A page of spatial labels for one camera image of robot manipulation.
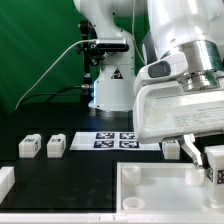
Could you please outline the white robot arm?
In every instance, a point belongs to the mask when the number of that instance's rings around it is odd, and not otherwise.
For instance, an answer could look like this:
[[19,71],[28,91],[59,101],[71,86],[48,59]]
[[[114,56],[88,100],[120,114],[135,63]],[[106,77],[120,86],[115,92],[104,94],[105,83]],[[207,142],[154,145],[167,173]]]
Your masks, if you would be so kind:
[[[92,113],[131,115],[142,144],[180,142],[197,168],[208,164],[194,145],[224,132],[224,20],[222,0],[73,0],[96,32],[91,48],[100,64]],[[146,15],[149,43],[140,70],[135,41],[118,16]]]

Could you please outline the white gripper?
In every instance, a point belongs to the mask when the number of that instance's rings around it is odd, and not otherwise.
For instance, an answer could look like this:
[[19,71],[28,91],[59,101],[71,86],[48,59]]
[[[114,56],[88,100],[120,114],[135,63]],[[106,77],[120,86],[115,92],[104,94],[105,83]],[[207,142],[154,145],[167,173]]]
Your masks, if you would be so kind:
[[133,108],[133,127],[142,144],[179,139],[196,169],[203,168],[195,137],[224,131],[224,87],[184,92],[177,81],[144,86]]

